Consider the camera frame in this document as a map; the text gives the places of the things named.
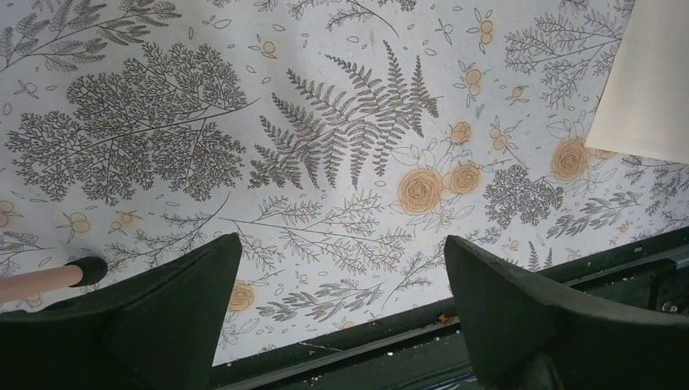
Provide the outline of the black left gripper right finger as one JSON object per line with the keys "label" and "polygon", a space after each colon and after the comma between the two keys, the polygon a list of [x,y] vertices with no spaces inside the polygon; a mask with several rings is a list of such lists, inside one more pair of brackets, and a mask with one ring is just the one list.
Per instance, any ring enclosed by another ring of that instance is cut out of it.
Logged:
{"label": "black left gripper right finger", "polygon": [[486,389],[687,388],[687,316],[579,291],[458,236],[444,259]]}

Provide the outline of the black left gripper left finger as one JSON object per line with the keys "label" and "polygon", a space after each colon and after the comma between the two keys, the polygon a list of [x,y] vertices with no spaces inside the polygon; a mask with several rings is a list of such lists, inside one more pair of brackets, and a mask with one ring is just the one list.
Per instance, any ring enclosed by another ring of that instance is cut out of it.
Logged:
{"label": "black left gripper left finger", "polygon": [[205,388],[241,255],[225,234],[94,292],[3,313],[2,388]]}

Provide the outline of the pink tripod music stand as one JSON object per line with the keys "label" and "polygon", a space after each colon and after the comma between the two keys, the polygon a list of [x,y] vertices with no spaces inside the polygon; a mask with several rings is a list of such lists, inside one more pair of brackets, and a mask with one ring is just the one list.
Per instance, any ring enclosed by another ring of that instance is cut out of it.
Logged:
{"label": "pink tripod music stand", "polygon": [[1,278],[1,303],[17,301],[61,288],[99,283],[107,274],[103,258],[85,257],[56,268]]}

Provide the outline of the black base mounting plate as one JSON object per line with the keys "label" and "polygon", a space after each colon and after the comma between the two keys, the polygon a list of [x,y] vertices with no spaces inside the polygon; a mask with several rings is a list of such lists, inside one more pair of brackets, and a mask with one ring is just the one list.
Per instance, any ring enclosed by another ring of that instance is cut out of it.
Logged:
{"label": "black base mounting plate", "polygon": [[686,228],[536,272],[447,243],[452,298],[216,367],[210,388],[687,388]]}

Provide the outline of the floral patterned table mat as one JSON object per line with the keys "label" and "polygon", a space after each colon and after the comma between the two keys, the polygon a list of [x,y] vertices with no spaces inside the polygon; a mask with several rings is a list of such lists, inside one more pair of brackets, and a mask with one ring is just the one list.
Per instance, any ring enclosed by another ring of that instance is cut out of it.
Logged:
{"label": "floral patterned table mat", "polygon": [[688,224],[585,139],[631,1],[4,1],[1,274],[109,286],[237,233],[222,364]]}

